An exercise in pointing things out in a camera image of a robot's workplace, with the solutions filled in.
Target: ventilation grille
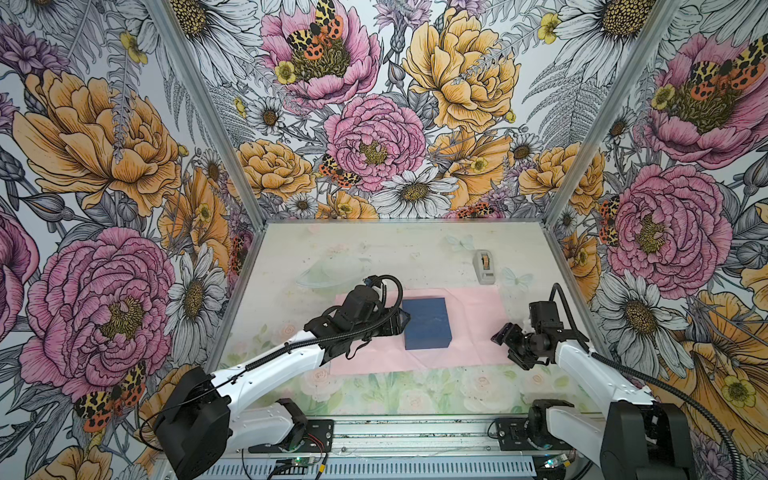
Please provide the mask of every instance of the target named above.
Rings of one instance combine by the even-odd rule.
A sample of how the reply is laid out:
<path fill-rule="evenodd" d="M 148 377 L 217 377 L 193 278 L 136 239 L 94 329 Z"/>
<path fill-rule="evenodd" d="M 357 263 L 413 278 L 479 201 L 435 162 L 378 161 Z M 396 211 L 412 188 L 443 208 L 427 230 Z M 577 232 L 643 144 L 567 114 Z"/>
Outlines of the ventilation grille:
<path fill-rule="evenodd" d="M 274 460 L 246 458 L 253 480 L 264 480 L 275 466 Z M 275 480 L 314 479 L 317 465 L 304 470 L 295 468 Z M 323 473 L 324 480 L 353 478 L 509 478 L 535 477 L 530 456 L 438 457 L 438 458 L 330 458 Z M 198 480 L 245 480 L 239 458 L 222 459 Z"/>

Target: black cable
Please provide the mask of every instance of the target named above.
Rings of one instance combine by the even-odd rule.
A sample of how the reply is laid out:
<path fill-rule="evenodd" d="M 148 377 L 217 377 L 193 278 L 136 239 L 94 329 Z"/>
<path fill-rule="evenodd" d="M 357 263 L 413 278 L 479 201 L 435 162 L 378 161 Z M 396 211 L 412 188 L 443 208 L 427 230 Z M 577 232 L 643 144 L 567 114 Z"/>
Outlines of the black cable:
<path fill-rule="evenodd" d="M 493 422 L 491 422 L 491 425 L 488 425 L 488 430 L 485 431 L 485 434 L 490 439 L 498 440 L 498 433 L 496 434 L 496 436 L 491 435 L 491 427 L 494 426 L 494 425 L 496 425 L 496 421 L 493 421 Z"/>
<path fill-rule="evenodd" d="M 400 305 L 402 305 L 402 283 L 400 283 L 400 280 L 397 280 L 397 278 L 395 278 L 392 275 L 378 275 L 378 276 L 371 276 L 369 278 L 373 279 L 374 283 L 378 283 L 378 284 L 381 285 L 381 287 L 382 287 L 382 299 L 383 300 L 386 299 L 386 285 L 381 280 L 391 280 L 397 286 L 397 300 L 395 301 L 395 305 L 392 307 L 392 309 L 390 309 L 389 312 L 387 312 L 386 315 L 384 315 L 384 318 L 382 318 L 381 320 L 379 320 L 378 322 L 374 323 L 371 326 L 367 326 L 365 328 L 358 329 L 358 330 L 353 330 L 351 332 L 340 333 L 339 335 L 331 335 L 331 336 L 321 337 L 321 338 L 318 338 L 318 339 L 303 340 L 301 342 L 296 342 L 296 343 L 290 343 L 288 345 L 283 346 L 281 349 L 278 349 L 275 352 L 272 352 L 269 355 L 266 355 L 266 356 L 264 356 L 264 357 L 262 357 L 262 358 L 260 358 L 258 360 L 254 360 L 253 362 L 249 363 L 248 365 L 245 365 L 245 370 L 243 370 L 242 372 L 232 376 L 227 381 L 222 382 L 221 384 L 206 390 L 205 392 L 201 393 L 200 395 L 198 395 L 198 396 L 196 396 L 196 397 L 194 397 L 192 399 L 185 400 L 185 401 L 183 401 L 183 402 L 181 402 L 181 403 L 179 403 L 177 405 L 174 405 L 174 406 L 164 407 L 159 412 L 157 412 L 157 413 L 153 414 L 152 416 L 146 418 L 141 423 L 141 426 L 139 427 L 139 439 L 141 440 L 141 443 L 145 444 L 147 447 L 155 450 L 156 452 L 162 452 L 163 449 L 159 449 L 158 447 L 152 445 L 151 443 L 147 442 L 147 440 L 144 438 L 144 427 L 149 423 L 150 420 L 152 420 L 156 416 L 160 415 L 161 413 L 166 412 L 167 410 L 176 409 L 176 408 L 179 408 L 179 407 L 181 407 L 183 405 L 186 405 L 188 403 L 192 403 L 195 400 L 198 400 L 198 399 L 204 397 L 205 395 L 213 392 L 214 390 L 220 389 L 221 387 L 225 386 L 227 383 L 234 384 L 235 381 L 237 379 L 239 379 L 241 376 L 243 376 L 246 372 L 249 372 L 249 371 L 251 371 L 253 369 L 256 369 L 256 368 L 262 366 L 263 364 L 265 364 L 267 362 L 271 362 L 272 360 L 274 360 L 277 357 L 283 355 L 284 353 L 290 353 L 291 351 L 293 351 L 295 349 L 302 348 L 304 346 L 311 346 L 311 345 L 317 345 L 318 343 L 335 342 L 337 340 L 348 339 L 350 337 L 358 336 L 360 334 L 365 334 L 365 333 L 368 333 L 368 332 L 372 332 L 373 330 L 376 330 L 380 326 L 384 325 L 387 322 L 387 320 L 389 320 L 393 315 L 395 315 L 398 312 L 398 310 L 400 308 Z M 327 309 L 326 312 L 333 311 L 333 310 L 338 309 L 338 308 L 339 308 L 339 306 L 332 306 L 329 309 Z M 201 385 L 204 382 L 207 382 L 207 380 L 205 380 L 205 381 L 195 385 L 195 387 L 193 387 L 193 388 L 197 388 L 199 385 Z"/>
<path fill-rule="evenodd" d="M 326 456 L 323 457 L 323 463 L 321 463 L 320 467 L 317 469 L 317 475 L 315 476 L 315 480 L 319 480 L 320 476 L 326 470 L 326 463 L 328 463 L 328 452 L 326 452 Z"/>
<path fill-rule="evenodd" d="M 581 470 L 579 470 L 578 473 L 574 475 L 573 478 L 571 478 L 571 480 L 581 480 L 582 478 L 584 478 L 587 475 L 587 473 L 589 473 L 589 470 L 590 468 L 592 468 L 592 465 L 594 465 L 594 463 L 588 458 L 587 464 L 584 465 L 584 467 Z"/>
<path fill-rule="evenodd" d="M 245 449 L 240 450 L 240 460 L 243 462 L 243 471 L 245 472 L 245 476 L 248 477 L 248 480 L 253 480 L 253 478 L 250 476 L 250 473 L 248 473 L 248 468 L 245 466 Z"/>
<path fill-rule="evenodd" d="M 583 335 L 581 335 L 581 332 L 578 331 L 578 327 L 576 326 L 576 320 L 574 320 L 574 316 L 571 313 L 571 308 L 568 306 L 568 300 L 565 298 L 565 292 L 563 291 L 563 287 L 560 286 L 560 283 L 554 283 L 552 285 L 552 290 L 549 293 L 549 301 L 551 302 L 554 300 L 554 293 L 557 292 L 560 296 L 560 301 L 563 304 L 563 310 L 565 310 L 565 317 L 568 319 L 568 325 L 571 326 L 571 330 L 578 333 L 576 341 L 578 342 L 579 346 L 584 349 L 586 353 L 589 353 L 589 346 L 584 341 Z"/>
<path fill-rule="evenodd" d="M 571 325 L 571 329 L 580 333 L 578 331 L 578 328 L 576 327 L 576 322 L 573 320 L 573 316 L 571 315 L 571 307 L 568 305 L 568 301 L 565 299 L 565 294 L 563 293 L 563 289 L 560 287 L 559 284 L 555 284 L 552 286 L 552 291 L 549 295 L 549 300 L 552 301 L 554 298 L 554 292 L 557 290 L 560 293 L 560 301 L 563 303 L 563 309 L 565 310 L 565 315 L 568 318 L 568 323 Z M 730 433 L 725 428 L 725 426 L 720 423 L 720 420 L 713 415 L 712 412 L 707 410 L 707 408 L 703 405 L 701 405 L 696 400 L 689 397 L 685 392 L 680 391 L 679 389 L 676 389 L 672 385 L 668 385 L 665 382 L 662 382 L 659 379 L 656 379 L 653 376 L 646 375 L 645 373 L 638 372 L 635 369 L 631 369 L 628 366 L 621 365 L 619 362 L 614 362 L 611 359 L 607 359 L 604 356 L 600 355 L 599 353 L 592 352 L 589 353 L 589 347 L 587 347 L 587 344 L 584 343 L 582 340 L 579 340 L 579 345 L 581 345 L 582 348 L 587 352 L 588 355 L 590 355 L 592 358 L 604 363 L 605 365 L 610 366 L 611 368 L 616 369 L 617 371 L 621 373 L 626 373 L 627 375 L 633 376 L 637 379 L 643 380 L 646 383 L 650 383 L 651 385 L 655 385 L 659 387 L 660 389 L 667 390 L 672 395 L 676 396 L 678 399 L 683 400 L 688 405 L 694 407 L 707 421 L 714 427 L 715 430 L 717 430 L 717 433 L 720 434 L 720 438 L 723 440 L 723 443 L 726 446 L 726 449 L 728 450 L 728 455 L 730 456 L 731 464 L 733 465 L 733 478 L 735 480 L 743 480 L 743 467 L 741 465 L 741 454 L 739 453 L 739 449 L 736 447 L 736 443 L 733 442 L 733 438 L 731 438 Z"/>

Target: paper butterfly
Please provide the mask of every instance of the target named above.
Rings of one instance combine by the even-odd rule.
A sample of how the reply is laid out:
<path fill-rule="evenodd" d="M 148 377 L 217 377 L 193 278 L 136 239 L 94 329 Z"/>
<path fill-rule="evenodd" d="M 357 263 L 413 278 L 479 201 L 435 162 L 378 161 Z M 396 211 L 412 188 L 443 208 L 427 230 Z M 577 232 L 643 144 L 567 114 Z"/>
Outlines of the paper butterfly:
<path fill-rule="evenodd" d="M 467 250 L 475 249 L 475 241 L 472 239 L 472 235 L 467 235 L 461 240 L 451 235 L 447 235 L 445 239 L 448 241 L 448 243 L 451 244 L 451 250 L 455 252 L 458 252 L 461 249 L 467 249 Z"/>
<path fill-rule="evenodd" d="M 516 286 L 521 290 L 528 291 L 528 288 L 533 283 L 533 273 L 526 273 L 525 275 L 517 276 L 515 272 L 508 267 L 502 269 L 502 283 L 505 286 Z"/>

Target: pink peony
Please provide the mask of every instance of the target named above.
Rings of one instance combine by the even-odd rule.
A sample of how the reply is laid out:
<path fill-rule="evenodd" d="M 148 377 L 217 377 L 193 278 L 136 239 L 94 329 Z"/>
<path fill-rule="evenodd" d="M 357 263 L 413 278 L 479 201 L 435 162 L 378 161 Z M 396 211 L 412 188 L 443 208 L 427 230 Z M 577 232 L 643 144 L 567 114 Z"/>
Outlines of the pink peony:
<path fill-rule="evenodd" d="M 29 290 L 35 336 L 19 357 L 22 378 L 77 399 L 109 390 L 141 361 L 154 373 L 170 349 L 163 328 L 174 278 L 165 252 L 129 228 L 59 250 Z"/>
<path fill-rule="evenodd" d="M 24 304 L 24 283 L 37 270 L 35 241 L 18 221 L 0 212 L 0 340 L 16 324 Z"/>
<path fill-rule="evenodd" d="M 693 165 L 643 167 L 623 192 L 616 213 L 617 247 L 608 248 L 616 274 L 629 270 L 678 299 L 707 284 L 725 261 L 733 235 L 722 216 L 715 180 Z"/>
<path fill-rule="evenodd" d="M 748 45 L 722 45 L 696 34 L 656 77 L 655 106 L 644 125 L 644 137 L 654 151 L 662 150 L 681 162 L 698 162 L 709 169 L 722 168 L 750 151 L 768 136 L 768 74 L 748 88 L 716 91 L 705 101 L 690 96 L 691 65 L 713 61 L 722 65 Z M 674 95 L 667 99 L 674 87 Z"/>
<path fill-rule="evenodd" d="M 410 108 L 380 95 L 357 97 L 325 123 L 328 154 L 362 178 L 361 190 L 376 192 L 404 170 L 422 166 L 426 139 L 422 121 Z"/>
<path fill-rule="evenodd" d="M 341 2 L 336 0 L 334 4 L 336 15 L 344 22 L 342 46 L 349 54 L 349 65 L 342 76 L 325 74 L 319 78 L 310 78 L 309 81 L 298 78 L 286 84 L 288 92 L 302 108 L 319 109 L 323 105 L 341 104 L 356 94 L 370 91 L 376 84 L 381 56 L 377 35 L 368 36 L 354 8 L 347 13 Z M 293 49 L 286 38 L 295 31 L 308 30 L 314 21 L 314 5 L 308 14 L 296 10 L 293 16 L 287 15 L 285 11 L 280 11 L 278 16 L 265 15 L 261 20 L 262 49 L 267 52 L 260 56 L 263 65 L 275 68 L 281 61 L 293 62 Z"/>

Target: red wire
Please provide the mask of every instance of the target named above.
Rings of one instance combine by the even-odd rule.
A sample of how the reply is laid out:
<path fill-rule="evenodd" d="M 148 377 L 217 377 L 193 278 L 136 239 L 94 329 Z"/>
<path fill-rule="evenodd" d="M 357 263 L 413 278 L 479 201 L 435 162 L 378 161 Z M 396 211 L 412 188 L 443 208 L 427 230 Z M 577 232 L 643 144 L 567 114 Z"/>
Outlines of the red wire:
<path fill-rule="evenodd" d="M 323 443 L 320 440 L 318 440 L 317 437 L 315 437 L 311 433 L 307 433 L 306 436 L 310 437 L 317 444 L 317 447 L 320 449 L 320 453 L 326 452 L 325 447 L 323 447 Z"/>

